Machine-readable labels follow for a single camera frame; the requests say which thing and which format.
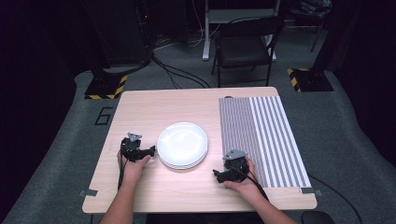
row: black curtain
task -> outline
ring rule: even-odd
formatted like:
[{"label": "black curtain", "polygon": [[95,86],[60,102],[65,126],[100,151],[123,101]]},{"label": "black curtain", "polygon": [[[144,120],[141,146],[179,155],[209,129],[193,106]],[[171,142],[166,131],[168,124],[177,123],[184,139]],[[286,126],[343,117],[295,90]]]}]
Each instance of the black curtain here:
[{"label": "black curtain", "polygon": [[396,166],[396,26],[392,0],[337,1],[314,66],[331,70],[364,133]]},{"label": "black curtain", "polygon": [[106,58],[79,0],[1,1],[0,27],[1,221],[61,127],[74,77]]}]

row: chair backrest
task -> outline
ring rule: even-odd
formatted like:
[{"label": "chair backrest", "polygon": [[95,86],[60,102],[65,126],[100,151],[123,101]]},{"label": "chair backrest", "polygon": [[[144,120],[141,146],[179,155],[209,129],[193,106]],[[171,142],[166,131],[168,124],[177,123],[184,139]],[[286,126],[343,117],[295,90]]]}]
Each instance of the chair backrest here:
[{"label": "chair backrest", "polygon": [[242,18],[226,23],[220,37],[276,35],[283,26],[284,22],[278,17]]}]

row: person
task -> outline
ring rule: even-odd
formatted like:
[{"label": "person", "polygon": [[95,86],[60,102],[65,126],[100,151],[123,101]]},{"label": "person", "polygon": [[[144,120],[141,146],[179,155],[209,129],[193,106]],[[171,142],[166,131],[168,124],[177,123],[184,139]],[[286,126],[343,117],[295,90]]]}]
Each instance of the person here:
[{"label": "person", "polygon": [[[122,162],[126,162],[124,175],[120,189],[103,216],[101,223],[127,223],[132,224],[134,220],[134,192],[136,185],[142,175],[144,166],[149,162],[150,156],[147,155],[141,161],[127,161],[122,156]],[[252,160],[246,157],[249,167],[249,176],[253,177],[254,164]],[[286,216],[270,202],[268,202],[257,189],[251,180],[246,178],[241,183],[225,181],[223,183],[227,189],[233,189],[239,192],[241,197],[246,200],[257,212],[265,224],[295,224],[296,222]]]}]

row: table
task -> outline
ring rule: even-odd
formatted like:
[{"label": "table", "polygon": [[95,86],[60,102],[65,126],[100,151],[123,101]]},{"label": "table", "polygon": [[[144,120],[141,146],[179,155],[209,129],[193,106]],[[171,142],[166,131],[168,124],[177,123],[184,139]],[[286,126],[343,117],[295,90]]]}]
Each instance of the table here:
[{"label": "table", "polygon": [[[210,9],[209,0],[205,0],[205,44],[202,59],[209,60],[210,51],[210,36],[209,23],[227,23],[236,19],[244,17],[270,17],[276,16],[279,10],[280,0],[276,0],[274,8],[259,8],[259,9]],[[271,42],[271,36],[267,36],[265,41],[267,44]]]},{"label": "table", "polygon": [[[253,211],[237,192],[218,183],[212,170],[223,170],[219,98],[225,96],[277,96],[272,87],[126,91],[122,94],[82,209],[88,214],[105,213],[117,193],[120,141],[128,132],[143,135],[141,148],[156,145],[171,124],[187,121],[200,126],[208,137],[208,152],[197,166],[175,170],[165,166],[158,154],[145,167],[138,183],[134,211],[137,213],[243,212]],[[300,188],[265,189],[279,209],[313,209],[315,195]]]}]

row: stack of plates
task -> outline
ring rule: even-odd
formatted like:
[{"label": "stack of plates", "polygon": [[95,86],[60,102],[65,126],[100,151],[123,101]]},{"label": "stack of plates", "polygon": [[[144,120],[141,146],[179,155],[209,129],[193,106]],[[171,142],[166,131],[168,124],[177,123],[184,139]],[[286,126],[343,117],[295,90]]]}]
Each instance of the stack of plates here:
[{"label": "stack of plates", "polygon": [[178,170],[200,163],[207,153],[207,137],[196,124],[180,122],[167,127],[157,142],[163,164]]}]

